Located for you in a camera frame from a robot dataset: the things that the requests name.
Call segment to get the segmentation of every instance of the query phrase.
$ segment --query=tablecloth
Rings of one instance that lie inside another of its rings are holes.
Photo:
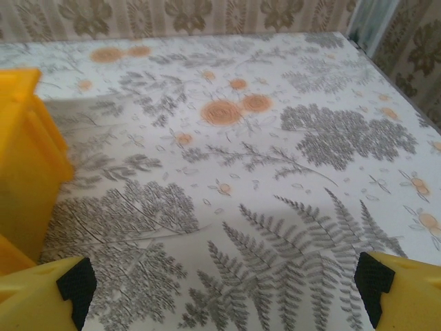
[[[372,330],[360,252],[441,262],[441,137],[341,34],[0,51],[70,146],[41,261],[91,258],[85,331]]]

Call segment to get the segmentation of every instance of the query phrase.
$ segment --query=wallpaper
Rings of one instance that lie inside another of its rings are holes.
[[[346,30],[356,0],[2,0],[7,42]]]
[[[84,330],[372,330],[376,250],[441,264],[441,137],[339,33],[5,44],[76,168],[41,261]]]
[[[402,0],[373,60],[441,128],[441,3]]]

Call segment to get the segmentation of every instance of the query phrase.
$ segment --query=patterned wallpaper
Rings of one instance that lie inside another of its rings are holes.
[[[0,39],[346,30],[356,0],[1,0]]]
[[[373,60],[441,128],[441,1],[402,0]]]

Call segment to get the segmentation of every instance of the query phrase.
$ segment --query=yellow plastic container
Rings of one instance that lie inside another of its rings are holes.
[[[356,283],[359,289],[363,284],[368,285],[369,291],[366,291],[365,297],[362,295],[362,298],[369,318],[372,321],[374,317],[374,321],[378,322],[376,330],[441,330],[441,267],[370,252],[369,256],[386,267],[383,268],[367,255],[362,253],[360,257]],[[386,284],[386,288],[389,289],[386,292],[377,291],[378,284],[382,284],[380,287]],[[380,309],[372,305],[372,294],[375,291],[380,295]]]
[[[95,289],[92,266],[83,257],[0,277],[0,330],[81,330]]]
[[[0,71],[0,273],[22,265],[19,252],[39,258],[59,186],[73,177],[68,147],[34,95],[40,75]]]

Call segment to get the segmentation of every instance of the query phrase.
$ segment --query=black rubber piece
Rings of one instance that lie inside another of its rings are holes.
[[[394,276],[395,271],[371,255],[366,252],[360,254],[354,279],[373,328],[377,328],[382,314],[381,294],[389,293]]]
[[[92,297],[96,290],[96,277],[89,258],[79,261],[57,281],[63,300],[72,301],[72,320],[78,331],[84,326]]]

